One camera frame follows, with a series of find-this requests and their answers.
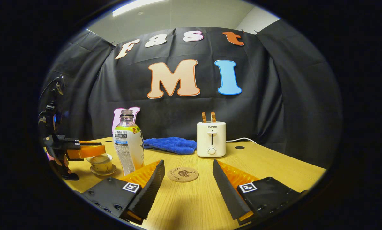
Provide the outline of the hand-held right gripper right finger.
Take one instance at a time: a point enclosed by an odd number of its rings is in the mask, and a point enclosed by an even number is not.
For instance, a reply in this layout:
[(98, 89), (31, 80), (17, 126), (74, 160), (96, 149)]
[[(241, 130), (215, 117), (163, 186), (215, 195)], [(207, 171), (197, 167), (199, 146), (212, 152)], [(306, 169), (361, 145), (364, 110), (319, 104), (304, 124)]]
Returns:
[(299, 200), (306, 190), (295, 191), (273, 177), (259, 179), (218, 160), (213, 176), (233, 219), (240, 225), (267, 220)]

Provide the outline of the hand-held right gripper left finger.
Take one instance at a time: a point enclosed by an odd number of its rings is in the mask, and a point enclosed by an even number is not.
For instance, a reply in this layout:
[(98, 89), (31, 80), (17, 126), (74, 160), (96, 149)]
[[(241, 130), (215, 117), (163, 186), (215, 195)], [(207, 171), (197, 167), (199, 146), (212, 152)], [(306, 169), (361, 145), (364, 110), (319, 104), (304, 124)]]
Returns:
[(158, 160), (119, 179), (108, 177), (81, 196), (117, 218), (141, 225), (164, 176), (164, 160)]

